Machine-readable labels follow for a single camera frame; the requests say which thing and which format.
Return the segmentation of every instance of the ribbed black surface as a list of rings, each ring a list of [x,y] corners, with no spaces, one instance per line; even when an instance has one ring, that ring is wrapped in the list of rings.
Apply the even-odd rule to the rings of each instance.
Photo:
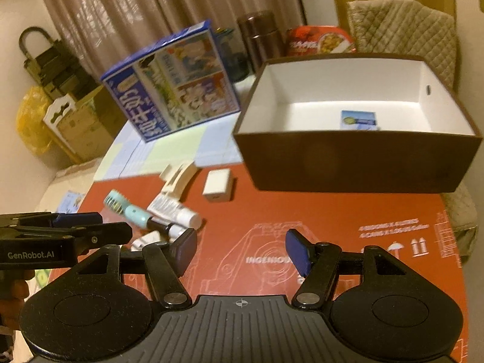
[[[35,358],[34,363],[45,363]],[[371,363],[341,344],[319,314],[283,296],[201,296],[167,312],[142,342],[106,363]],[[441,358],[435,363],[451,363]]]

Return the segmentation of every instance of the red table mat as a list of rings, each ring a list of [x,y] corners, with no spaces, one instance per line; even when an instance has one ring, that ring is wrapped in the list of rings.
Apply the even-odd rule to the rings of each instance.
[[[286,254],[284,237],[289,228],[298,229],[312,242],[328,241],[345,251],[379,245],[459,304],[464,330],[452,356],[459,363],[466,362],[464,278],[439,195],[258,191],[243,165],[231,170],[236,177],[232,201],[211,203],[202,196],[209,169],[196,176],[184,201],[206,220],[198,233],[197,254],[181,279],[192,298],[198,294],[286,294],[291,299],[302,280]],[[105,222],[119,221],[103,208],[111,189],[146,208],[163,184],[157,175],[96,182],[80,211],[99,211]],[[54,270],[51,278],[61,273]],[[148,294],[144,276],[127,276],[125,283]],[[357,284],[357,277],[342,277],[336,294]]]

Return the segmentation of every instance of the brown box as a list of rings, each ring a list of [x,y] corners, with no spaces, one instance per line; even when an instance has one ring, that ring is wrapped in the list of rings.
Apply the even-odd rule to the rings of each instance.
[[[343,131],[343,110],[381,130]],[[322,192],[451,192],[482,141],[423,59],[389,54],[268,61],[234,137],[258,189]]]
[[[74,152],[89,161],[106,154],[126,121],[109,91],[99,86],[76,102],[76,110],[67,113],[57,129]]]

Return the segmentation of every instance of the toothbrush head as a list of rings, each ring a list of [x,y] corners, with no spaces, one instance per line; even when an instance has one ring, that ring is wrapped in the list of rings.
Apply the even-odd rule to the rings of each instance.
[[[111,192],[104,199],[104,204],[116,214],[124,215],[124,211],[128,206],[130,206],[131,203],[118,191],[111,190]]]

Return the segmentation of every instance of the circular pad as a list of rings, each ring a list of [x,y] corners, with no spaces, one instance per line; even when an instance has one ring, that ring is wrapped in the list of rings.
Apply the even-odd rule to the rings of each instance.
[[[91,276],[72,289],[53,283],[27,300],[20,327],[34,354],[97,361],[141,340],[152,320],[148,299],[120,282]]]
[[[64,325],[88,326],[102,321],[110,310],[110,302],[101,296],[73,295],[57,303],[54,315]]]
[[[420,300],[404,295],[390,295],[373,303],[373,314],[380,321],[398,328],[420,325],[428,317],[428,308]]]

